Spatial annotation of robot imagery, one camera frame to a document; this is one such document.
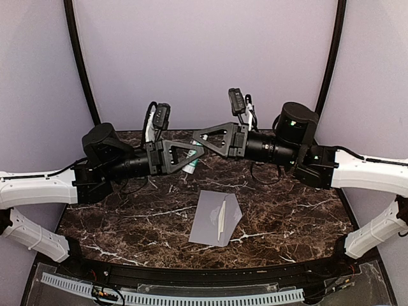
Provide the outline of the right black frame post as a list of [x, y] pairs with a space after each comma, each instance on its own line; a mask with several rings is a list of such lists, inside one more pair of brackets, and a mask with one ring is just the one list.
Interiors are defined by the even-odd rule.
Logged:
[[333, 32], [331, 36], [330, 48], [328, 52], [328, 58], [326, 62], [326, 68], [324, 71], [321, 88], [319, 91], [319, 96], [317, 98], [315, 112], [319, 116], [318, 124], [320, 123], [324, 106], [328, 97], [328, 92], [332, 82], [333, 73], [335, 70], [335, 65], [337, 62], [337, 55], [339, 52], [340, 41], [342, 37], [342, 30], [344, 26], [344, 20], [346, 16], [346, 0], [337, 1], [337, 9], [335, 13], [335, 20], [333, 25]]

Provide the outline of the grey envelope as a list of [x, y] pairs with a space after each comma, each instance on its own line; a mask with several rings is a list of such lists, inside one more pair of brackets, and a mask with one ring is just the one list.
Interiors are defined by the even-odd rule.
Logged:
[[[226, 200], [224, 232], [217, 241], [218, 215]], [[189, 242], [208, 246], [226, 247], [242, 218], [242, 211], [234, 193], [200, 191]]]

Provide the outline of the black front rail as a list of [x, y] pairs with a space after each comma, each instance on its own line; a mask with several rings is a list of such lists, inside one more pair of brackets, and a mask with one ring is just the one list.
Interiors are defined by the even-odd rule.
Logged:
[[274, 233], [243, 234], [227, 247], [203, 246], [187, 235], [113, 232], [88, 234], [80, 240], [81, 258], [65, 265], [39, 255], [32, 272], [47, 268], [67, 276], [113, 286], [139, 284], [223, 286], [277, 283], [321, 286], [327, 279], [362, 270], [377, 259], [372, 250], [361, 259], [341, 259], [333, 244], [287, 243]]

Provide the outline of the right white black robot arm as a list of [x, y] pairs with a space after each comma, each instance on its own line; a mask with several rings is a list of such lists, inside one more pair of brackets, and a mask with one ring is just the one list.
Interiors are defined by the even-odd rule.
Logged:
[[338, 277], [350, 260], [407, 231], [407, 160], [359, 155], [341, 146], [314, 143], [319, 115], [304, 105], [284, 103], [272, 136], [229, 122], [195, 131], [193, 139], [225, 158], [283, 166], [301, 183], [318, 189], [355, 187], [383, 191], [395, 199], [362, 228], [339, 238], [326, 272]]

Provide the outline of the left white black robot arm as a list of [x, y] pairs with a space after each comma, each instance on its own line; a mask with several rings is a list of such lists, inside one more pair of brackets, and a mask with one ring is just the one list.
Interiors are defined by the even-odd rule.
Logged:
[[90, 272], [79, 242], [44, 229], [18, 211], [22, 205], [98, 203], [113, 193], [112, 182], [168, 175], [204, 155], [204, 148], [159, 140], [133, 147], [119, 139], [111, 123], [83, 138], [85, 157], [53, 173], [1, 172], [1, 237], [62, 263], [76, 278]]

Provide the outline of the black frame post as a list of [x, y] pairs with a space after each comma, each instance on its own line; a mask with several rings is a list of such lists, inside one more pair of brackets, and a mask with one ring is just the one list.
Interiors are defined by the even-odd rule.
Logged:
[[335, 13], [335, 20], [333, 25], [333, 32], [331, 36], [330, 48], [328, 52], [328, 58], [326, 62], [326, 68], [324, 71], [321, 88], [319, 91], [319, 96], [317, 98], [315, 112], [319, 116], [318, 124], [320, 123], [324, 106], [328, 97], [328, 92], [332, 82], [333, 73], [335, 70], [335, 65], [337, 62], [337, 55], [339, 52], [340, 41], [342, 37], [342, 30], [344, 26], [344, 20], [346, 16], [346, 0], [337, 1], [337, 9]]
[[87, 74], [87, 68], [85, 67], [84, 55], [82, 53], [77, 21], [75, 18], [74, 2], [72, 0], [64, 0], [63, 4], [71, 48], [84, 93], [85, 102], [91, 116], [92, 123], [97, 126], [98, 124], [101, 124], [101, 117], [99, 116], [99, 112], [91, 89], [91, 83]]

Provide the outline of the green glue stick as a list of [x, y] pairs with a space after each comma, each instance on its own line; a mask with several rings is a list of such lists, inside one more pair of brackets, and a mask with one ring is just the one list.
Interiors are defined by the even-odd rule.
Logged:
[[[191, 144], [192, 144], [192, 145], [195, 145], [195, 146], [201, 146], [201, 144], [200, 144], [199, 142], [197, 142], [196, 140], [193, 140], [193, 141], [191, 142]], [[195, 154], [196, 154], [196, 151], [193, 150], [193, 149], [191, 149], [191, 150], [189, 150], [189, 152], [187, 153], [187, 156], [188, 156], [188, 157], [191, 157], [191, 156], [194, 156]], [[198, 163], [198, 159], [195, 159], [195, 160], [191, 161], [189, 164], [187, 164], [187, 165], [185, 165], [185, 166], [183, 167], [182, 171], [184, 171], [184, 172], [186, 172], [186, 173], [188, 173], [188, 174], [193, 174], [194, 171], [195, 171], [195, 168], [196, 168], [197, 163]]]

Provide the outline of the small circuit board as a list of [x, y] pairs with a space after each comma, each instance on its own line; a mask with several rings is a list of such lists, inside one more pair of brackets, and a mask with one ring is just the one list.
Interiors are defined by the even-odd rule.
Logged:
[[117, 302], [119, 300], [119, 297], [115, 294], [108, 293], [105, 291], [104, 288], [98, 288], [96, 286], [93, 286], [91, 289], [91, 296], [97, 301], [97, 302]]

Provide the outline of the left black frame post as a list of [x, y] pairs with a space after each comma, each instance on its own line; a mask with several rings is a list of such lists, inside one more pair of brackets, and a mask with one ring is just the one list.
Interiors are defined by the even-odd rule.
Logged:
[[85, 102], [91, 116], [92, 123], [97, 126], [98, 124], [101, 124], [101, 117], [99, 116], [99, 112], [91, 89], [91, 83], [87, 74], [87, 68], [85, 67], [84, 55], [82, 53], [77, 21], [75, 18], [74, 2], [72, 0], [64, 0], [63, 4], [71, 48], [84, 93]]

